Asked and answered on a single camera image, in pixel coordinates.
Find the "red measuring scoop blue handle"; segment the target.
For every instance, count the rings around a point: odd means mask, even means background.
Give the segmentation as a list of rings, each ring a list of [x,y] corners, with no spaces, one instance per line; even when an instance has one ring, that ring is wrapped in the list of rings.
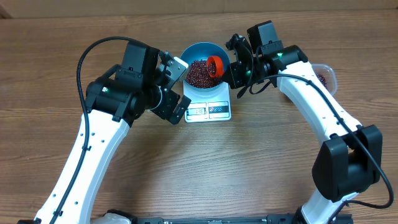
[[[223,61],[219,56],[211,55],[206,60],[208,73],[211,78],[222,77],[224,74]]]

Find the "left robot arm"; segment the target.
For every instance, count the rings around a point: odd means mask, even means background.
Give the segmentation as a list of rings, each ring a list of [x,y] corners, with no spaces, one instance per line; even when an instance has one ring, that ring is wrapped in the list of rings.
[[[127,39],[122,63],[86,90],[81,88],[82,64],[76,70],[83,110],[79,132],[52,193],[30,223],[89,223],[103,177],[133,122],[150,110],[178,124],[191,102],[172,91],[189,65],[168,51]]]

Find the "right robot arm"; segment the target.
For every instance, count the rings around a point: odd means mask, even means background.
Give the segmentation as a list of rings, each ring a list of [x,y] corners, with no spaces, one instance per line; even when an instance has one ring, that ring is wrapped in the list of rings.
[[[239,95],[253,85],[277,87],[298,108],[320,144],[312,168],[315,191],[294,214],[269,215],[268,223],[351,223],[341,209],[381,178],[382,134],[346,112],[318,79],[296,46],[284,46],[271,21],[238,34],[225,44],[236,61],[222,76]]]

